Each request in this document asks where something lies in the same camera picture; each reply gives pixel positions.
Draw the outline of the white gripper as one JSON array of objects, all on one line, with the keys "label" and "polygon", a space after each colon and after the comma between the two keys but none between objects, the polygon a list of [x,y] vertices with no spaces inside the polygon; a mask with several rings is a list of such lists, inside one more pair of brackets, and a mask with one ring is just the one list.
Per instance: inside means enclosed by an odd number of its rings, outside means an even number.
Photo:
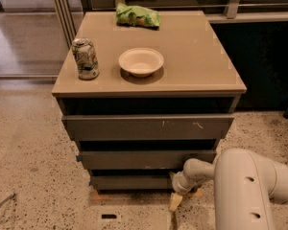
[{"label": "white gripper", "polygon": [[198,190],[198,183],[187,177],[184,172],[169,172],[170,178],[172,180],[172,187],[175,193],[171,193],[169,210],[175,212],[180,203],[182,202],[183,196],[194,191]]}]

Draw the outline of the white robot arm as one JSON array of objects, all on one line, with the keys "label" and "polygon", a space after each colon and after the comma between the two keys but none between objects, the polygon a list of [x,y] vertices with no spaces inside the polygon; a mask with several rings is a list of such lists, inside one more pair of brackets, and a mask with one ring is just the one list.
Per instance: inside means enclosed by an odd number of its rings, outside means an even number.
[{"label": "white robot arm", "polygon": [[191,158],[172,175],[169,210],[209,180],[216,230],[276,230],[271,204],[288,204],[288,166],[247,149],[227,149],[214,164]]}]

